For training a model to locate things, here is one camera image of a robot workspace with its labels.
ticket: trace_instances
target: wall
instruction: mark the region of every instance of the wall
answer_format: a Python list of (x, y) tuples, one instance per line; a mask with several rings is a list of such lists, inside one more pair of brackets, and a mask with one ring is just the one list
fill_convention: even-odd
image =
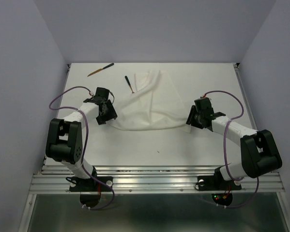
[(290, 0), (278, 0), (248, 49), (240, 73), (258, 129), (270, 130), (290, 203)]
[(68, 62), (240, 62), (274, 0), (35, 0)]
[(66, 62), (32, 0), (0, 0), (0, 231), (17, 231)]

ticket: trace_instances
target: white cloth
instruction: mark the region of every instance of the white cloth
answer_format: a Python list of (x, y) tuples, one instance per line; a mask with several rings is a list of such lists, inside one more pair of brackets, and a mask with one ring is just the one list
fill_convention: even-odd
[(118, 118), (107, 124), (123, 131), (150, 131), (186, 125), (188, 113), (167, 72), (135, 74), (136, 92), (115, 106)]

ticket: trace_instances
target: gray wall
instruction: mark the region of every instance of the gray wall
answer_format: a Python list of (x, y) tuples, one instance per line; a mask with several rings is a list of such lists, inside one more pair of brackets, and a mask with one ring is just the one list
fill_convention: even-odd
[(258, 129), (270, 130), (290, 203), (290, 0), (278, 0), (241, 65), (243, 85)]
[(35, 0), (68, 62), (240, 62), (274, 0)]
[(66, 64), (32, 0), (0, 0), (0, 231), (17, 231)]

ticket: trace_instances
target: white wall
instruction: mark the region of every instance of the white wall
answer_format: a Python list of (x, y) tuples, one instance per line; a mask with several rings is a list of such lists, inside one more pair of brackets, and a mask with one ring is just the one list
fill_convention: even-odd
[(66, 62), (32, 0), (0, 0), (0, 232), (17, 231)]
[(35, 0), (68, 62), (240, 62), (275, 0)]
[(275, 137), (290, 203), (290, 0), (276, 2), (240, 73), (258, 129), (268, 129)]

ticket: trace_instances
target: white table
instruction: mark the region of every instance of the white table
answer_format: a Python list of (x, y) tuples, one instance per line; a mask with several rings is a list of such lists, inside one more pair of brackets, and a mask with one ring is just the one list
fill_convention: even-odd
[[(210, 90), (225, 90), (233, 93), (244, 104), (241, 89), (232, 64), (207, 63), (115, 63), (114, 66), (90, 77), (87, 75), (106, 66), (106, 63), (73, 63), (65, 90), (73, 86), (86, 86), (95, 92), (105, 87), (115, 95), (116, 104), (131, 94), (124, 78), (127, 75), (134, 86), (134, 74), (150, 70), (168, 71), (186, 108), (187, 117), (194, 100)], [(232, 97), (222, 93), (211, 94), (215, 112), (229, 117), (241, 112)], [(88, 98), (88, 92), (75, 89), (63, 96), (61, 106), (79, 107)], [(236, 121), (251, 127), (247, 109)], [(71, 110), (60, 110), (58, 118), (70, 114)], [(223, 136), (207, 129), (192, 128), (191, 133), (180, 129), (155, 131), (121, 131), (108, 125), (98, 126), (96, 120), (89, 124), (89, 142), (85, 159), (91, 165), (107, 166), (208, 166), (223, 165)], [(228, 161), (240, 160), (240, 148), (227, 141)], [(46, 159), (46, 165), (58, 165)]]

